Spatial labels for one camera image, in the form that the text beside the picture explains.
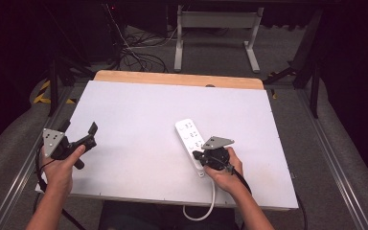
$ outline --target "gray carpet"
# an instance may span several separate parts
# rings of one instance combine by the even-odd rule
[[[292,60],[303,33],[304,30],[300,29],[289,32],[286,28],[266,29],[261,27],[254,49],[261,73],[253,74],[246,52],[242,47],[242,42],[249,34],[248,30],[229,30],[222,36],[206,34],[202,31],[189,32],[184,37],[181,73],[263,80],[268,73],[278,72],[288,67],[287,61]],[[170,41],[163,47],[135,51],[162,58],[169,71],[172,72],[174,47],[175,42]],[[153,66],[151,71],[158,72],[160,69]],[[309,229],[356,229],[325,160],[324,151],[311,124],[310,114],[301,103],[298,92],[289,85],[292,80],[293,77],[287,77],[268,87],[275,89],[277,99],[273,99],[270,90],[267,90],[267,96],[270,99],[289,170],[296,175],[293,184],[307,211]],[[71,98],[78,98],[84,85],[84,82],[77,83]],[[37,94],[39,87],[40,85],[36,86],[31,98]],[[56,124],[64,118],[71,117],[75,107],[74,104],[66,104]],[[0,205],[11,187],[13,178],[26,160],[37,135],[43,128],[48,110],[48,104],[34,104],[0,136]],[[321,84],[318,114],[319,122],[368,218],[368,171],[329,105],[323,84]],[[32,174],[5,224],[5,229],[25,228],[32,215],[35,184],[36,179]],[[102,201],[70,197],[65,209],[85,228],[97,229]],[[287,212],[265,211],[265,213],[276,229],[303,229],[301,209]],[[63,218],[59,229],[76,228]]]

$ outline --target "forearm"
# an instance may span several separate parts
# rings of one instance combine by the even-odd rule
[[[241,216],[243,217],[247,230],[274,229],[252,194],[244,186],[238,187],[230,194],[241,211]]]
[[[61,210],[67,198],[66,193],[47,188],[27,229],[58,229]]]

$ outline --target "white power strip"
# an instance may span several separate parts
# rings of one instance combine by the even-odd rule
[[[196,129],[196,125],[194,124],[193,120],[185,119],[175,123],[175,130],[181,139],[184,149],[187,151],[188,156],[190,157],[196,173],[198,173],[199,176],[204,176],[204,168],[202,167],[201,163],[194,158],[193,151],[203,151],[201,147],[205,142],[202,139],[198,129]]]

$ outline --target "black pants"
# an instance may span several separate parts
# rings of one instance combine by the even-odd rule
[[[203,217],[209,208],[186,207],[192,218]],[[235,212],[229,208],[214,208],[208,218],[192,221],[184,217],[182,206],[151,203],[105,201],[100,230],[235,230]]]

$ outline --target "hazard tape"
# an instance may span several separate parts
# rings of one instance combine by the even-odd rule
[[[41,85],[40,91],[38,91],[37,97],[35,97],[33,103],[34,104],[50,104],[52,101],[50,99],[43,98],[44,93],[50,86],[50,80],[46,79],[46,81]],[[78,99],[67,99],[66,104],[76,104],[78,102]]]

